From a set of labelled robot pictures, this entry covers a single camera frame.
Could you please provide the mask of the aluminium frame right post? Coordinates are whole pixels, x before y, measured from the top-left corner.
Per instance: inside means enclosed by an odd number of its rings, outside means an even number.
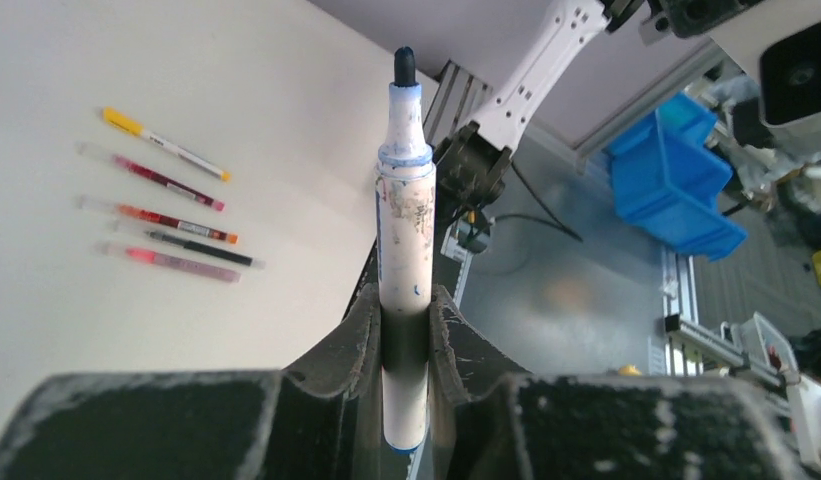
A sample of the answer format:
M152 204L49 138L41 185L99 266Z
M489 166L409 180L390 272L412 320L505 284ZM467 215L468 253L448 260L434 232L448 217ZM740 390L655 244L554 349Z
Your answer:
M727 55L716 43L703 40L655 73L576 145L574 153L578 168L583 170L588 159L608 146L611 140L726 58Z

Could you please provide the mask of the white marker orange tip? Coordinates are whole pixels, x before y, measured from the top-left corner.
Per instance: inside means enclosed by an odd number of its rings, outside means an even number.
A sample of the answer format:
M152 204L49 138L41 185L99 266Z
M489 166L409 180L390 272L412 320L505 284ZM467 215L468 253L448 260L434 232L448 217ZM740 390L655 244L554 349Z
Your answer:
M228 182L231 179L231 174L228 171L200 157L199 155L190 152L184 147L168 139L165 139L164 137L158 135L155 132L152 132L148 129L143 129L139 133L139 136L143 139L150 141L154 145L162 148L164 151L171 153L177 156L178 158L204 170L205 172L209 173L210 175L214 176L215 178L218 178L223 182Z

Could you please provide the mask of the black gel pen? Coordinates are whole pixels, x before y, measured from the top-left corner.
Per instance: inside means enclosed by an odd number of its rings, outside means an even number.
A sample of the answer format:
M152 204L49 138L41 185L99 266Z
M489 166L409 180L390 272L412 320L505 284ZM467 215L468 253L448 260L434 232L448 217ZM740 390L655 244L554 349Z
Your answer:
M157 227L142 226L138 223L131 223L127 221L116 221L113 223L113 227L114 230L117 232L137 234L139 236L147 237L151 240L160 243L177 246L181 249L190 252L199 253L205 256L234 263L237 265L257 269L264 269L266 267L266 263L264 261L256 259L254 257L235 253L233 251L225 250L218 247L213 247L205 243L188 240L181 236L172 233L167 233L164 230Z

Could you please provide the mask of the blue storage bin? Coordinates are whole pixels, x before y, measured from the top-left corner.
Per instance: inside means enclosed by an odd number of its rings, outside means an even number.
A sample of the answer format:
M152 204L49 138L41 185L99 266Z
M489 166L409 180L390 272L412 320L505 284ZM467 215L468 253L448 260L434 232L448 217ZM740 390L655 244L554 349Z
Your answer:
M747 239L717 207L732 170L705 147L716 124L713 112L678 93L606 148L617 216L678 254L711 261Z

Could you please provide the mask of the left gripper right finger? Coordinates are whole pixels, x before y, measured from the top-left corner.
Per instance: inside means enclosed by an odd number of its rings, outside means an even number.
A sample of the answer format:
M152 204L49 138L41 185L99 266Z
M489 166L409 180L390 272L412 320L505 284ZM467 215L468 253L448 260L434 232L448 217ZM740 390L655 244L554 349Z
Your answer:
M763 393L713 377L526 371L436 287L430 435L438 479L805 479Z

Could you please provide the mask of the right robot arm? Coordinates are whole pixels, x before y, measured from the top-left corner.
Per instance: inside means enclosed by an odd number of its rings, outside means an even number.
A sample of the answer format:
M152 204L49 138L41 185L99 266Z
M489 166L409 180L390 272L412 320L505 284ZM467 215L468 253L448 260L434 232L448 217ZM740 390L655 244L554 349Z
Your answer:
M503 85L436 146L437 216L493 203L524 131L552 87L611 23L607 1L553 1L532 44Z

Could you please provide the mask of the pink gel pen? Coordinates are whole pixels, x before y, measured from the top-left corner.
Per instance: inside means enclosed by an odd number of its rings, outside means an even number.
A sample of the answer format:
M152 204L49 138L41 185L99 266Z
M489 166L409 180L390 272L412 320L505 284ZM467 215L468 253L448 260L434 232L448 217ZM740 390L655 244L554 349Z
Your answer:
M225 283L237 283L241 279L241 274L234 270L161 253L147 248L104 242L97 247L97 250L111 257L123 258L144 265L153 265Z

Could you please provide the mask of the dark red gel pen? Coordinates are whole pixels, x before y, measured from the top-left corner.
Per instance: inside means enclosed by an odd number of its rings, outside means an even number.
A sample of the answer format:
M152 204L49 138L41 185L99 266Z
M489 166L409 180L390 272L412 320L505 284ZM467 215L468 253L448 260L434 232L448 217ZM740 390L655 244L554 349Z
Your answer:
M101 211L108 214L120 215L125 218L130 218L154 225L173 228L175 230L188 232L203 238L226 242L228 244L235 245L239 241L239 236L234 233L215 229L182 218L165 215L162 213L143 209L125 203L111 202L99 200L88 196L81 196L79 199L79 206L81 208Z

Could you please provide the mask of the blue capped white marker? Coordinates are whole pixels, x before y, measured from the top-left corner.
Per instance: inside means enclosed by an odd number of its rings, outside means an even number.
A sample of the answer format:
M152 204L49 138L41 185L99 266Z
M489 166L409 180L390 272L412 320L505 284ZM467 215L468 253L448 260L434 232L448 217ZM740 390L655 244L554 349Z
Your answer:
M385 139L376 163L382 411L386 443L416 450L427 431L428 309L432 296L436 166L422 121L413 50L394 53Z

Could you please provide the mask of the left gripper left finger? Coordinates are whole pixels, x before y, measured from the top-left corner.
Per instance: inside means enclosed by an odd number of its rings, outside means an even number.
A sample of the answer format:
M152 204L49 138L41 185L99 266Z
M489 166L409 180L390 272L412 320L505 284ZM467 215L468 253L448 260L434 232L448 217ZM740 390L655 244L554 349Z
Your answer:
M380 333L368 285L281 370L51 377L0 436L0 479L376 479Z

